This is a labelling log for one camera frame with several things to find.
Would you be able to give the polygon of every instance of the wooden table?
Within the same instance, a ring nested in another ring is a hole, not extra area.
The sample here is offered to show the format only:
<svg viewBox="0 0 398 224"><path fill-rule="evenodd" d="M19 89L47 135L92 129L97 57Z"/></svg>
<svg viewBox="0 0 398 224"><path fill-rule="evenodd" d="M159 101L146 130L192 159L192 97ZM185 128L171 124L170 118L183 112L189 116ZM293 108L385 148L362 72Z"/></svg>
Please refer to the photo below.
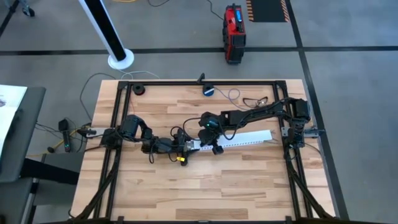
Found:
<svg viewBox="0 0 398 224"><path fill-rule="evenodd" d="M306 99L301 80L286 82L289 96ZM109 127L117 84L114 80L102 82L93 127ZM269 103L274 101L270 86L218 88L225 94L231 88L238 88L241 97L234 102L242 107L245 106L242 97L268 96ZM236 107L218 91L212 97L205 97L201 86L147 86L142 96L131 95L128 113L141 117L155 135L170 137L172 126L181 126L186 119L206 111L219 114L222 110L236 110ZM199 129L197 120L187 123L191 136L196 136ZM250 123L238 132L262 129L274 130L276 141L227 148L218 156L211 151L197 152L186 167L170 162L163 155L155 156L155 163L150 164L148 155L140 150L141 144L124 141L111 219L116 220L120 215L125 220L284 220L287 215L294 218L277 119ZM97 146L99 141L90 140L87 147ZM306 139L306 143L318 147L316 139ZM324 209L334 215L319 152L304 147L301 153L309 190ZM104 149L86 152L72 215L78 215L97 191L103 157ZM302 215L305 215L299 188L297 192ZM101 217L105 214L107 199L106 192Z"/></svg>

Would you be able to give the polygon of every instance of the concrete floor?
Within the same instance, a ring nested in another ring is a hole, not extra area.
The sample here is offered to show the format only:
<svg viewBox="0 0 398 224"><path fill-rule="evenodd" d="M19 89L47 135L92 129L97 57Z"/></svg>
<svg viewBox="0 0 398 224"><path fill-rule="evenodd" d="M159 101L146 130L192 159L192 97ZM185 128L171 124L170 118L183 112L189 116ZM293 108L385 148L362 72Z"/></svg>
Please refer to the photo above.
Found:
<svg viewBox="0 0 398 224"><path fill-rule="evenodd" d="M158 8L145 0L104 1L128 48L222 46L221 21L204 0L171 0ZM214 11L222 14L232 2L244 6L245 0L213 0ZM104 49L77 1L29 3L36 17L26 17L19 7L0 37L0 51ZM305 47L398 45L394 0L292 0L292 5ZM0 19L6 14L0 8ZM248 46L295 46L290 23L245 19ZM311 52L306 56L350 219L396 223L398 52ZM60 119L69 117L81 125L88 122L79 102L86 79L96 72L121 76L108 67L106 59L107 55L0 56L0 83L46 87L38 122L56 127ZM297 52L245 53L239 66L225 64L221 53L138 54L130 70L148 70L161 78L197 78L205 72L207 78L304 79ZM85 90L83 100L90 113L102 78L94 78ZM29 154L43 152L56 142L51 134L36 131ZM70 203L61 200L56 206L41 207L35 223L65 220Z"/></svg>

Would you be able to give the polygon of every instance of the red battery pack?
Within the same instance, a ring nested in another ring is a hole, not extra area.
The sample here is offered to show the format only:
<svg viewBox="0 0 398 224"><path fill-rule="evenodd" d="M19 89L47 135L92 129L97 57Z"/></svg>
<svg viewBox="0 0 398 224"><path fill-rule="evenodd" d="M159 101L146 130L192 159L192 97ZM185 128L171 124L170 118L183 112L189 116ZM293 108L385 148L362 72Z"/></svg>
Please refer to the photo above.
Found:
<svg viewBox="0 0 398 224"><path fill-rule="evenodd" d="M243 24L242 7L232 4L227 6L224 14L223 41L225 60L228 64L242 62L246 31Z"/></svg>

